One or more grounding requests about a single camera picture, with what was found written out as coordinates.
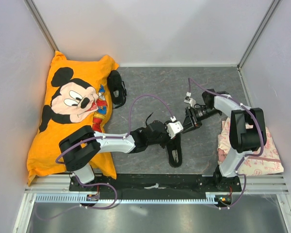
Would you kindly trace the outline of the black canvas sneaker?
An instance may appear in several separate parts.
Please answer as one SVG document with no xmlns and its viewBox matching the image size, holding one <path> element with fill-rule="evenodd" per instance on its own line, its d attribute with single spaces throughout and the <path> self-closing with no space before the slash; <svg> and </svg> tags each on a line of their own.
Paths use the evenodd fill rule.
<svg viewBox="0 0 291 233">
<path fill-rule="evenodd" d="M 177 134 L 167 145 L 168 162 L 171 167 L 180 167 L 182 165 L 181 135 Z"/>
</svg>

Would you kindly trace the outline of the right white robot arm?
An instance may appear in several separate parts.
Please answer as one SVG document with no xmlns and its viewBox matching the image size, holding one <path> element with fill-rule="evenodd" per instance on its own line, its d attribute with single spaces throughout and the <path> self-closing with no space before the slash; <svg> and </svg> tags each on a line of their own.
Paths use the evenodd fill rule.
<svg viewBox="0 0 291 233">
<path fill-rule="evenodd" d="M 230 119 L 229 142 L 231 148 L 226 159 L 216 167 L 211 176 L 197 177 L 197 187 L 201 191 L 229 190 L 240 192 L 238 170 L 247 156 L 261 151 L 266 144 L 264 113 L 260 108 L 251 108 L 237 102 L 227 92 L 207 89 L 202 93 L 204 104 L 198 104 L 187 92 L 183 132 L 188 133 L 202 126 L 205 119 L 215 114 L 225 114 Z"/>
</svg>

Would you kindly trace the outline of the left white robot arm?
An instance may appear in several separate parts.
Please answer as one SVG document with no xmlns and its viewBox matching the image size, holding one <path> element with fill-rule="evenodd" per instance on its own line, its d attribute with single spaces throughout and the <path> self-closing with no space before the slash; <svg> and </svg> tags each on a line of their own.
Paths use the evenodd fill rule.
<svg viewBox="0 0 291 233">
<path fill-rule="evenodd" d="M 175 136 L 172 122 L 153 121 L 128 134 L 110 134 L 84 126 L 61 140 L 59 148 L 67 171 L 72 171 L 86 191 L 95 189 L 97 180 L 90 161 L 105 152 L 140 153 L 150 145 L 164 148 Z"/>
</svg>

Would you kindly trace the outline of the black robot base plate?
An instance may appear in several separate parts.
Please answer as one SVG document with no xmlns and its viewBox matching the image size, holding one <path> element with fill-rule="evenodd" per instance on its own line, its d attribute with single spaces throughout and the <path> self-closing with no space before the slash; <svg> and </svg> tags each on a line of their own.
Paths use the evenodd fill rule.
<svg viewBox="0 0 291 233">
<path fill-rule="evenodd" d="M 96 175 L 91 183 L 108 183 L 117 191 L 174 189 L 197 192 L 241 192 L 242 185 L 238 176 L 219 178 L 214 175 L 198 174 L 119 174 L 117 179 Z"/>
</svg>

